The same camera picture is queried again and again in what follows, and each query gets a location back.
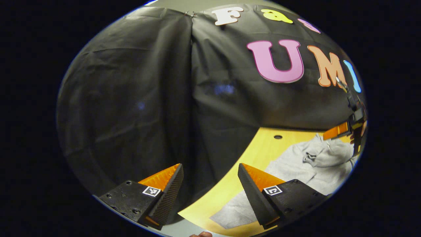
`yellow table surface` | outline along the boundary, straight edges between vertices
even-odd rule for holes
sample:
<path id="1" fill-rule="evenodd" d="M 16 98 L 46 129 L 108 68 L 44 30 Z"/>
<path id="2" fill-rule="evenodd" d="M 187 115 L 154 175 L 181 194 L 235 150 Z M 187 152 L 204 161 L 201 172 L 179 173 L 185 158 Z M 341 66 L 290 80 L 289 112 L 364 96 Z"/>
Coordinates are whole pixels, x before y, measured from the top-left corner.
<path id="1" fill-rule="evenodd" d="M 265 170 L 269 162 L 276 160 L 288 147 L 310 141 L 316 133 L 322 136 L 324 131 L 304 132 L 261 127 L 228 173 L 203 197 L 178 212 L 178 214 L 205 230 L 227 236 L 248 237 L 265 232 L 257 221 L 231 229 L 224 229 L 210 217 L 243 190 L 237 175 L 240 163 Z M 276 135 L 281 135 L 282 139 L 275 139 L 274 136 Z M 341 137 L 340 140 L 345 143 L 350 142 L 349 137 Z"/>

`gray cloth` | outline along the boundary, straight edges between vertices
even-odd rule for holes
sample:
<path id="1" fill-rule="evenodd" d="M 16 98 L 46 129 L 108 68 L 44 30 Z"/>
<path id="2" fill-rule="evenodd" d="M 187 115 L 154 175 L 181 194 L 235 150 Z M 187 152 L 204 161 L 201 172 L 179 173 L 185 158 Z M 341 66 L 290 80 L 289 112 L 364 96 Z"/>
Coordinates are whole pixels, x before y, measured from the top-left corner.
<path id="1" fill-rule="evenodd" d="M 323 141 L 316 136 L 308 142 L 290 146 L 265 172 L 285 181 L 298 179 L 328 195 L 346 180 L 355 164 L 353 145 L 340 139 Z M 210 218 L 225 229 L 257 221 L 247 196 L 241 191 Z"/>

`human hand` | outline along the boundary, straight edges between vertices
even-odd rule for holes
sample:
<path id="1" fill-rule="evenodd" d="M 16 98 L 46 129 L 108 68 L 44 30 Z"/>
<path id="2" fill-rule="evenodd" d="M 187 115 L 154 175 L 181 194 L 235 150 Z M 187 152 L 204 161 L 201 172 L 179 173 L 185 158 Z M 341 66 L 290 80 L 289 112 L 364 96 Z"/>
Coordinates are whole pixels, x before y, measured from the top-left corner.
<path id="1" fill-rule="evenodd" d="M 205 231 L 203 231 L 203 232 L 202 232 L 202 233 L 200 233 L 199 235 L 192 234 L 192 235 L 190 235 L 189 237 L 212 237 L 212 234 L 211 234 L 211 233 L 209 233 L 209 232 L 205 232 Z"/>
<path id="2" fill-rule="evenodd" d="M 365 132 L 365 128 L 366 128 L 366 127 L 367 127 L 367 121 L 365 121 L 365 122 L 362 124 L 361 137 L 362 137 L 362 135 L 364 135 L 364 132 Z M 350 139 L 351 139 L 351 144 L 354 144 L 354 133 L 352 133 L 352 135 L 351 135 Z"/>

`pink letter u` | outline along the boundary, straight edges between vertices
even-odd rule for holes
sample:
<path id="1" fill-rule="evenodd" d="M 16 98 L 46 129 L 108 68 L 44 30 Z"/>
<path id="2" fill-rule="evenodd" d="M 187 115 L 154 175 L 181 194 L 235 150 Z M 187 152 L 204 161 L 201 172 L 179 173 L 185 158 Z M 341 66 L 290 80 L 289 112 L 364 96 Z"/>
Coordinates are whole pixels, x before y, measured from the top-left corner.
<path id="1" fill-rule="evenodd" d="M 300 51 L 298 51 L 300 43 L 295 40 L 280 40 L 279 44 L 287 49 L 291 61 L 289 70 L 282 71 L 275 68 L 270 52 L 271 42 L 261 40 L 247 45 L 247 48 L 253 52 L 259 74 L 266 80 L 275 83 L 291 83 L 300 80 L 304 75 L 303 60 L 301 59 Z"/>

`black background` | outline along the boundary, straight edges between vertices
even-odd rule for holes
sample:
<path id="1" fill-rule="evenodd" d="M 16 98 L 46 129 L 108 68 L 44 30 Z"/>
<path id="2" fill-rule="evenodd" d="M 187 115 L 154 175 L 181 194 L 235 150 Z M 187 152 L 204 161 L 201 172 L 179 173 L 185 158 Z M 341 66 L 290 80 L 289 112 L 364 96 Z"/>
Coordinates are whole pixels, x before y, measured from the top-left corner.
<path id="1" fill-rule="evenodd" d="M 70 62 L 99 31 L 141 1 L 33 1 L 6 6 L 3 203 L 5 236 L 152 235 L 101 206 L 61 154 L 55 106 Z M 389 1 L 282 1 L 335 40 L 363 77 L 369 133 L 349 181 L 317 211 L 273 236 L 408 236 L 419 183 L 416 132 L 416 5 Z"/>

